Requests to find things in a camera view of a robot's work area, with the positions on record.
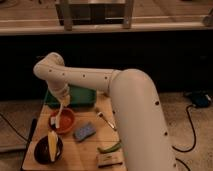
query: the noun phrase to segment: black bowl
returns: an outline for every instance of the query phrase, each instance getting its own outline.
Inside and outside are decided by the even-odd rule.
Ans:
[[[57,152],[55,156],[55,161],[58,160],[58,158],[61,156],[62,149],[63,149],[63,143],[62,140],[58,137],[58,143],[57,143]],[[34,150],[34,157],[37,162],[40,164],[50,164],[54,163],[50,159],[50,154],[49,154],[49,146],[48,146],[48,137],[45,136],[39,142],[37,143],[35,150]]]

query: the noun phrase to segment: green tray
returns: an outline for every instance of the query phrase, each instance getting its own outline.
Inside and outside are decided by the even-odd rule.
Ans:
[[[92,107],[96,102],[96,91],[87,88],[70,85],[70,96],[71,103],[68,105],[69,107]],[[60,107],[60,103],[49,90],[46,92],[44,104],[50,108]]]

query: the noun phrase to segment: black wall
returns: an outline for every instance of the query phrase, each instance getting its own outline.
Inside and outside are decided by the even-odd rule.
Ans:
[[[158,91],[213,88],[213,30],[0,37],[0,99],[43,98],[32,69],[37,56],[59,52],[67,66],[138,68]]]

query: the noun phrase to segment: floor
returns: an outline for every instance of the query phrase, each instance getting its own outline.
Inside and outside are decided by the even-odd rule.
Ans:
[[[171,143],[180,149],[191,147],[193,134],[187,119],[186,106],[191,102],[183,97],[182,92],[159,93],[165,119],[168,125]],[[10,120],[25,137],[29,134],[31,121],[39,116],[42,100],[2,101],[0,112]],[[191,171],[213,170],[213,106],[208,108],[191,108],[191,118],[197,134],[197,145],[189,153],[175,152],[175,156],[184,161]],[[0,146],[20,145],[25,142],[19,138],[1,119]],[[19,171],[24,152],[10,152],[0,154],[0,170]],[[187,169],[178,163],[179,171]]]

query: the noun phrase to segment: food item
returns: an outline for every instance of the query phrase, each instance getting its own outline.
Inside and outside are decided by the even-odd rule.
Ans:
[[[49,146],[49,153],[50,153],[51,162],[55,161],[56,152],[57,152],[57,143],[58,143],[57,134],[54,131],[50,131],[48,133],[48,146]]]
[[[103,149],[100,147],[98,147],[97,149],[101,154],[105,154],[105,153],[111,153],[111,152],[117,151],[120,148],[121,148],[121,141],[118,141],[116,144],[114,144],[113,146],[111,146],[107,149]]]

